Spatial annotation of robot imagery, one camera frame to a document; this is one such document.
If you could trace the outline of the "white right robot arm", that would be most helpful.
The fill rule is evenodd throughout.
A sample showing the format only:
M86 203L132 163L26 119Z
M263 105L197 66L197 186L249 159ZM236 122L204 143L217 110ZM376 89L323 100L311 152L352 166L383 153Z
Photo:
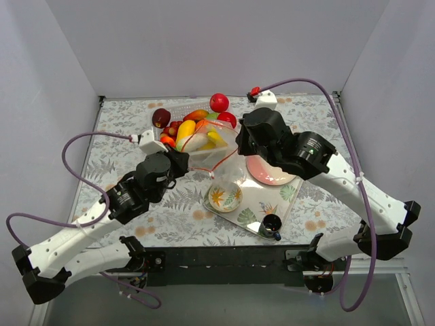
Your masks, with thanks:
M303 270L323 270L348 255L365 253L387 261L409 247L409 227L421 210L418 203L396 200L356 176L333 144L315 132L292 133L278 111L255 109L239 121L240 155L259 155L271 166L326 190L360 218L351 228L316 235L291 263Z

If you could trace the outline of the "white radish toy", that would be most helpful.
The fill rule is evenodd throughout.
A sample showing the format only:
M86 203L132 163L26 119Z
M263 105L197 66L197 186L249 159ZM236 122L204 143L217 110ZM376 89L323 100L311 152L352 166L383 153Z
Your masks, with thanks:
M197 133L193 134L186 138L186 142L181 147L184 152L193 152L197 151L200 147L206 145L209 139L205 133Z

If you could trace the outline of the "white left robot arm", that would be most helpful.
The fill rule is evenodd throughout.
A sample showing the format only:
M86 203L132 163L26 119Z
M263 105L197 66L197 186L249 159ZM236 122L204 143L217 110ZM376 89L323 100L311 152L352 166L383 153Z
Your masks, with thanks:
M176 180L188 173L188 160L188 153L174 149L148 155L70 228L31 247L16 247L12 257L32 302L49 302L75 281L99 272L149 270L152 258L134 236L121 236L100 249L89 246L159 203Z

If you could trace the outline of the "clear zip top bag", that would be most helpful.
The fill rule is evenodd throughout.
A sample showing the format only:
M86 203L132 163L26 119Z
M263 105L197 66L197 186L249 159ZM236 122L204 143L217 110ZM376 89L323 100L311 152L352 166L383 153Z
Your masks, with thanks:
M206 151L197 150L188 153L190 156L188 160L188 168L191 173L200 173L208 180L215 181L228 172L229 166L232 164L234 157L237 155L238 147L235 139L239 134L241 125L237 124L236 128L233 129L228 122L219 120L208 121L209 125L218 124L228 127L229 131L228 136L226 137L228 146ZM183 144L186 142L186 138L182 139L179 145L176 145L175 149L177 151L187 153L181 149Z

